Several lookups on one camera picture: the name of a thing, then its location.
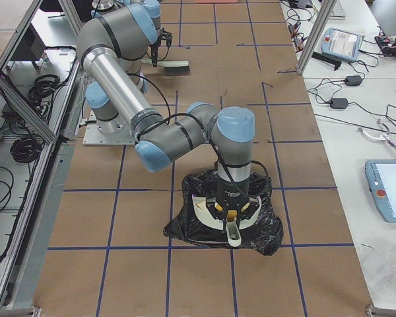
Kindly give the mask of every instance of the brush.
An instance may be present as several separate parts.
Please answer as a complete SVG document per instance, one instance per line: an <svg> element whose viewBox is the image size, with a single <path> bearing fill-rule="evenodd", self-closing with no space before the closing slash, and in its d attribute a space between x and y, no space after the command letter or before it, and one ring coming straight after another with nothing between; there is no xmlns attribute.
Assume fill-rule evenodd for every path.
<svg viewBox="0 0 396 317"><path fill-rule="evenodd" d="M144 64L152 64L149 58L142 58L141 61ZM157 66L163 67L164 74L167 76L182 76L191 73L188 61L158 61Z"/></svg>

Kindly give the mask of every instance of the black plastic bag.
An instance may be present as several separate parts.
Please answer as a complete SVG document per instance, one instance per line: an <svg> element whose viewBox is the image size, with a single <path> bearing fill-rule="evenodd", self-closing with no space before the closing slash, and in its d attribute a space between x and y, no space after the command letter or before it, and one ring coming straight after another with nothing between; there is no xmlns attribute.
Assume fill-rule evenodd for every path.
<svg viewBox="0 0 396 317"><path fill-rule="evenodd" d="M208 170L187 175L182 181L183 207L179 215L163 230L165 236L177 238L197 246L213 248L231 248L226 233L210 228L198 220L193 210L192 195L214 197L217 191L217 172ZM256 222L240 231L242 243L237 248L249 248L264 256L273 255L281 245L283 238L282 221L273 213L271 205L271 179L266 184L265 177L251 173L249 194L263 192L261 210Z"/></svg>

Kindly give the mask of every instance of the red emergency stop button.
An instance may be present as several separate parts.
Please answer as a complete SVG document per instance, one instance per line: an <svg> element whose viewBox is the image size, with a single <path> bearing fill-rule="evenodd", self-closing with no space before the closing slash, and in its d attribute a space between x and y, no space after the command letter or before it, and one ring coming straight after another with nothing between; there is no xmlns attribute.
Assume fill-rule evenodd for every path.
<svg viewBox="0 0 396 317"><path fill-rule="evenodd" d="M385 190L378 190L377 191L377 196L380 198L383 198L385 196Z"/></svg>

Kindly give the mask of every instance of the yellow part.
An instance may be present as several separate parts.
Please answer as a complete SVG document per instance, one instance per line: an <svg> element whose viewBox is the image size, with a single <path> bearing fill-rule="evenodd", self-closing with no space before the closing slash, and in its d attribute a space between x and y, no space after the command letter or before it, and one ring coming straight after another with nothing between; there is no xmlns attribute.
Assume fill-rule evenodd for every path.
<svg viewBox="0 0 396 317"><path fill-rule="evenodd" d="M241 212L244 212L246 209L248 209L248 207L249 207L249 203L246 203L246 204L240 209L240 211L241 211Z"/></svg>
<svg viewBox="0 0 396 317"><path fill-rule="evenodd" d="M227 221L229 222L229 223L231 223L232 221L234 221L235 220L235 218L236 218L236 216L238 216L238 213L236 212L236 210L229 210L228 212L227 212Z"/></svg>
<svg viewBox="0 0 396 317"><path fill-rule="evenodd" d="M218 203L215 204L215 207L216 207L217 211L220 211L220 212L223 211L223 207L220 206Z"/></svg>

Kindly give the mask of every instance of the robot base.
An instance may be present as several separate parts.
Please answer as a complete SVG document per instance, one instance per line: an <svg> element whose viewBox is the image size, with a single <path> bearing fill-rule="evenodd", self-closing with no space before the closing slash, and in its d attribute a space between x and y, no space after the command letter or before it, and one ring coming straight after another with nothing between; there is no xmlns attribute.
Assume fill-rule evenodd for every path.
<svg viewBox="0 0 396 317"><path fill-rule="evenodd" d="M88 120L96 121L94 112L91 112ZM82 143L86 146L135 145L135 140L127 128L119 133L105 134L95 123L92 123L87 125Z"/></svg>

